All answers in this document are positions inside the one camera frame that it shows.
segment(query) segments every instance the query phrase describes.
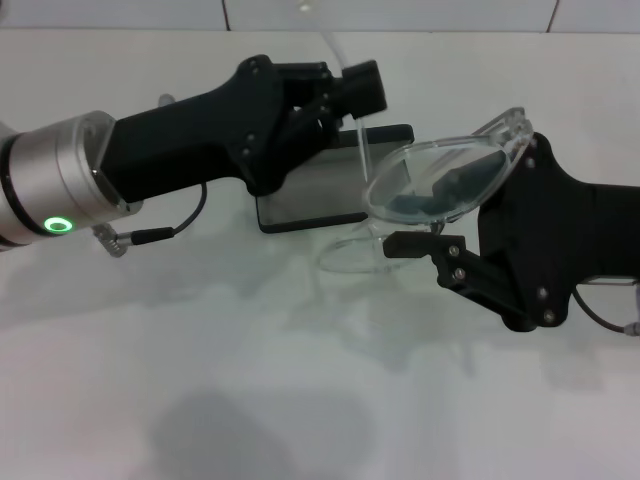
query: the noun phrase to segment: cable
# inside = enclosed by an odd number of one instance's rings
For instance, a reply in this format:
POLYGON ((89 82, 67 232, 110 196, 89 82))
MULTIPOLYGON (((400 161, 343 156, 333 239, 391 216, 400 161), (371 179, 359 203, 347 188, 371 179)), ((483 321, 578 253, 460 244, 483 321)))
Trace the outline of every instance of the cable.
POLYGON ((624 327, 620 327, 618 325, 614 325, 613 323, 607 322, 604 318, 600 317, 596 312, 591 310, 591 308, 589 308, 589 305, 587 305, 584 299, 582 298, 582 295, 578 293, 577 288, 573 291, 573 298, 576 299, 576 302, 578 302, 578 305, 580 305, 580 308, 584 310, 584 313, 589 315, 589 317, 591 317, 593 321, 595 321, 598 325, 606 328, 607 330, 611 330, 612 332, 623 333, 623 334, 625 333, 624 327))
POLYGON ((147 243, 159 242, 160 240, 168 240, 174 236, 182 233, 189 225, 191 225, 198 215, 204 209, 205 203, 207 203, 207 184, 203 183, 202 194, 200 195, 200 201, 198 206, 189 217, 178 225, 176 228, 164 227, 164 228, 151 228, 147 230, 136 230, 134 232, 119 234, 117 240, 123 242, 124 245, 145 245, 147 243))
POLYGON ((193 221, 196 218, 198 218, 198 215, 200 215, 200 213, 202 212, 202 209, 204 208, 204 204, 207 203, 207 184, 203 183, 200 186, 202 187, 202 194, 200 195, 200 201, 198 202, 198 206, 184 222, 182 222, 180 225, 178 225, 176 228, 173 229, 174 235, 177 235, 183 232, 189 225, 191 225, 193 221))

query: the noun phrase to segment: white table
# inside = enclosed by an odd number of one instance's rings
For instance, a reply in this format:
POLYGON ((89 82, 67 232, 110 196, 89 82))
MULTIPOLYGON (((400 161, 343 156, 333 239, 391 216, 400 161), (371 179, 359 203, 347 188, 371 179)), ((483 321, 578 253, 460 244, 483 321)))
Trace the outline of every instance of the white table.
MULTIPOLYGON (((380 63, 391 107, 369 124, 433 139, 522 105, 573 175, 640 184, 640 37, 339 38, 380 63)), ((314 34, 1 31, 0 118, 126 116, 256 53, 336 67, 314 34)), ((349 227, 265 236, 240 182, 210 189, 194 228, 120 260, 87 232, 0 256, 1 478, 637 478, 637 341, 575 304, 560 328, 512 333, 428 260, 320 273, 314 252, 349 227)), ((175 225, 197 197, 115 226, 175 225)), ((477 244, 473 218, 449 231, 477 244)), ((630 290, 588 299, 637 317, 630 290)))

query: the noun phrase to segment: green led light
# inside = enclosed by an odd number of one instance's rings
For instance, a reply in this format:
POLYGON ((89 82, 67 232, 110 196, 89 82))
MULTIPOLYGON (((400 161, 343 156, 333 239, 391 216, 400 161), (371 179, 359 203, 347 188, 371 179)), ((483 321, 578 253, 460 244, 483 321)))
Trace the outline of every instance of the green led light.
POLYGON ((73 229, 73 223, 66 218, 51 217, 45 220, 44 228, 52 233, 67 233, 73 229))

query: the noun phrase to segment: smartphone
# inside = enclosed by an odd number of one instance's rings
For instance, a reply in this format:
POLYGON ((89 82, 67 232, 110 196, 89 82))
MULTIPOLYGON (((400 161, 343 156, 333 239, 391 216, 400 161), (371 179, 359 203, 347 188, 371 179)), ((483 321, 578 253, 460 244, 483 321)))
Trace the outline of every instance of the smartphone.
MULTIPOLYGON (((413 143, 411 125, 367 128, 375 171, 394 150, 413 143)), ((355 130, 340 132, 337 141, 287 175, 280 190, 256 198, 258 225, 264 233, 283 233, 357 223, 365 187, 355 130)))

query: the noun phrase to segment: silver cylindrical joint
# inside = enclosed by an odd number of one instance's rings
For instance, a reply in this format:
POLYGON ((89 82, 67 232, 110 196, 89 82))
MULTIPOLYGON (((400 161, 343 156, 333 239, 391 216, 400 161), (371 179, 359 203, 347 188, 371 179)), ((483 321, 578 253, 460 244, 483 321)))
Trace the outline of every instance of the silver cylindrical joint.
POLYGON ((0 132, 0 249, 140 210, 100 169, 114 125, 106 113, 92 112, 24 134, 0 132))

